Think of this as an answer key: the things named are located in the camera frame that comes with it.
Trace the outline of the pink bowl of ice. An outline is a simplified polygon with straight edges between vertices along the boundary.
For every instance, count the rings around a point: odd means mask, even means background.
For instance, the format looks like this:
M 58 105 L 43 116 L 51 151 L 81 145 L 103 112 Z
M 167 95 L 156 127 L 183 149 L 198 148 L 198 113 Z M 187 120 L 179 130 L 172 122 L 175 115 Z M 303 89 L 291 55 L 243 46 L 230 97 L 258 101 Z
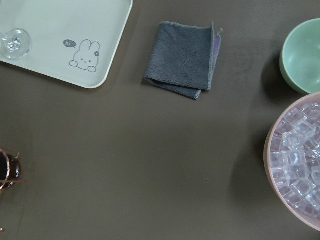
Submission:
M 264 167 L 274 192 L 303 223 L 320 229 L 320 94 L 291 104 L 271 127 Z

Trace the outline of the grey folded cloth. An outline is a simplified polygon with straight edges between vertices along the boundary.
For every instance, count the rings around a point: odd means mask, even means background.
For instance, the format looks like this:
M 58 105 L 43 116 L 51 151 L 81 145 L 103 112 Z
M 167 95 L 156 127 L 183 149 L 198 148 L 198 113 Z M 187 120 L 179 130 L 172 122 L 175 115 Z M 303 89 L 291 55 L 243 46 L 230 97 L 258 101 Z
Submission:
M 159 24 L 144 79 L 152 85 L 196 100 L 210 91 L 221 48 L 221 32 L 163 21 Z

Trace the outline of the green ceramic bowl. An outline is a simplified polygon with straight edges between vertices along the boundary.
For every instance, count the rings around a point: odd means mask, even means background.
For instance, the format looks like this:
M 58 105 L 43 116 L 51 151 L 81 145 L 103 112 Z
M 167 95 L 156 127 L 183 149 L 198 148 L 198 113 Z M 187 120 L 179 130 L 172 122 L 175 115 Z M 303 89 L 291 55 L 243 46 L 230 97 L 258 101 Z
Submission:
M 285 82 L 307 95 L 320 91 L 320 20 L 296 26 L 283 44 L 279 67 Z

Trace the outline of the white rabbit serving tray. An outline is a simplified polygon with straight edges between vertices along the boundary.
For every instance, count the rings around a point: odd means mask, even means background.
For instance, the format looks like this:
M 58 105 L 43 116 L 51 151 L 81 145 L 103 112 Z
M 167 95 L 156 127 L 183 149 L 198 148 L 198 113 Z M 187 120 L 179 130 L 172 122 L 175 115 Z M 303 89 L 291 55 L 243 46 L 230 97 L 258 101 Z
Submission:
M 107 79 L 131 0 L 3 0 L 0 30 L 24 29 L 31 49 L 9 64 L 87 89 Z

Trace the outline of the copper wire bottle basket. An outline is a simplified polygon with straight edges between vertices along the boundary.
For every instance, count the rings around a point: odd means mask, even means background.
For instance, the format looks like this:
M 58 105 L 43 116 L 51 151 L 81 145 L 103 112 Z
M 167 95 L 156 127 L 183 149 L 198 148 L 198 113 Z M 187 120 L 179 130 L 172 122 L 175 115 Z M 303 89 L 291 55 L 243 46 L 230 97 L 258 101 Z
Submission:
M 25 183 L 22 177 L 20 152 L 10 148 L 0 148 L 0 194 L 15 184 Z

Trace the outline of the clear wine glass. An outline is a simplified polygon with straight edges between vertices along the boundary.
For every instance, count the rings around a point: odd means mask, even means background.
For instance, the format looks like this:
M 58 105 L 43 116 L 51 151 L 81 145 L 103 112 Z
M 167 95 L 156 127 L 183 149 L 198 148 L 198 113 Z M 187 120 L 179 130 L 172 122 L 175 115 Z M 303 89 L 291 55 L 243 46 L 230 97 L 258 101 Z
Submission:
M 21 28 L 15 28 L 7 33 L 0 33 L 0 54 L 9 60 L 20 60 L 32 48 L 29 33 Z

